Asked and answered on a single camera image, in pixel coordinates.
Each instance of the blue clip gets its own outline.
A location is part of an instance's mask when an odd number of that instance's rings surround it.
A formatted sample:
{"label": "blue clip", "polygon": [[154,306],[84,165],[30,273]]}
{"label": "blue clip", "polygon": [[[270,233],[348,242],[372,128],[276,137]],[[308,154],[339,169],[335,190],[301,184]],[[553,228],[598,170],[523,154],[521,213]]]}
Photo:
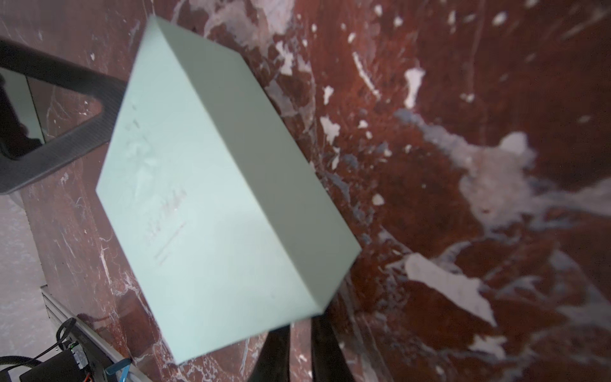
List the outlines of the blue clip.
{"label": "blue clip", "polygon": [[127,379],[127,373],[130,371],[130,365],[127,365],[126,367],[123,368],[123,372],[121,373],[121,379],[119,380],[119,382],[125,382],[125,380]]}
{"label": "blue clip", "polygon": [[123,358],[121,361],[107,367],[106,370],[104,371],[108,375],[113,375],[117,373],[119,370],[123,369],[123,373],[121,373],[121,379],[119,382],[125,382],[125,379],[127,378],[127,373],[130,370],[130,365],[131,365],[131,359]]}

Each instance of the red marble surface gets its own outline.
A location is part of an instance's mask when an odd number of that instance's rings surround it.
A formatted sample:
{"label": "red marble surface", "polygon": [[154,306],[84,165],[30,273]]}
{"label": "red marble surface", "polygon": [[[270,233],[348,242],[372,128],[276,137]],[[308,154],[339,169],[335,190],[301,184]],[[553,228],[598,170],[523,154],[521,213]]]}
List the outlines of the red marble surface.
{"label": "red marble surface", "polygon": [[[610,10],[13,0],[0,34],[125,80],[151,13],[239,51],[364,247],[331,305],[357,381],[607,381]],[[425,74],[407,110],[413,68]],[[35,99],[49,137],[96,112],[44,86]],[[332,144],[325,117],[340,126]],[[173,364],[95,195],[105,153],[22,191],[49,289],[154,381],[246,380],[265,336]],[[410,279],[413,252],[442,273]],[[481,280],[493,321],[447,298],[450,273]],[[308,337],[293,327],[298,381]]]}

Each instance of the black cable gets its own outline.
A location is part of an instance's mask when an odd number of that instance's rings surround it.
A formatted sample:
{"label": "black cable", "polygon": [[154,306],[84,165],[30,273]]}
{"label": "black cable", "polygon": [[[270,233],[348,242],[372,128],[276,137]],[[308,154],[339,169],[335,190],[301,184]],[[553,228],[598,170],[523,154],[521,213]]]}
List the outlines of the black cable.
{"label": "black cable", "polygon": [[[72,328],[74,328],[76,325],[76,318],[71,317],[68,320],[65,320],[61,325],[60,325],[60,329],[63,327],[65,328],[64,331],[64,335],[60,337],[60,339],[53,344],[53,346],[49,347],[49,349],[43,351],[42,353],[40,353],[39,355],[37,355],[36,357],[32,358],[32,359],[37,359],[42,357],[43,355],[47,354],[48,352],[50,352],[51,350],[53,350],[54,347],[59,346],[60,343],[62,343],[66,338],[68,338],[68,335],[70,334],[70,331],[72,330]],[[20,364],[17,365],[13,365],[11,367],[7,367],[6,369],[3,369],[3,372],[7,372],[11,369],[14,369],[15,367],[19,367],[19,366],[25,366],[27,363],[31,362],[31,359],[26,361],[26,362],[22,362]]]}
{"label": "black cable", "polygon": [[22,356],[4,356],[0,357],[0,365],[18,365],[29,367],[30,369],[34,366],[40,365],[38,359],[30,358],[30,357],[22,357]]}
{"label": "black cable", "polygon": [[61,339],[61,337],[62,337],[62,330],[63,330],[63,329],[66,329],[66,327],[68,326],[68,324],[69,324],[70,322],[71,322],[70,320],[65,320],[64,322],[62,322],[62,324],[61,324],[61,325],[59,325],[59,328],[58,328],[58,329],[57,329],[57,331],[55,332],[55,340],[56,340],[57,342],[59,342],[59,345],[58,345],[58,346],[59,346],[59,348],[60,348],[61,350],[65,350],[65,348],[64,348],[64,344],[63,344],[63,341],[64,341],[64,340],[62,340],[62,339]]}

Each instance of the rectangular block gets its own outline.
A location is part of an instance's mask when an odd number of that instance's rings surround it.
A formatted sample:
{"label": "rectangular block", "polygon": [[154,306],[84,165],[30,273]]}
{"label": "rectangular block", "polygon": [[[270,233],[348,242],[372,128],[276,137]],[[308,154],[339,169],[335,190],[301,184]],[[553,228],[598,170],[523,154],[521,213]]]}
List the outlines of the rectangular block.
{"label": "rectangular block", "polygon": [[360,253],[241,56],[155,17],[97,193],[177,363],[322,313]]}

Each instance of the white floor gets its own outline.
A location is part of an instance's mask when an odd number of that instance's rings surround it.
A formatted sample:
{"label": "white floor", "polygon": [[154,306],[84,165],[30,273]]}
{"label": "white floor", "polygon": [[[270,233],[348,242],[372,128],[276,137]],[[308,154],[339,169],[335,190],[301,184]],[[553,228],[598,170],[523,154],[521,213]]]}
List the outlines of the white floor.
{"label": "white floor", "polygon": [[[0,196],[0,356],[33,357],[55,343],[55,329],[40,293],[46,282],[32,232],[15,200]],[[18,381],[19,372],[10,374]]]}

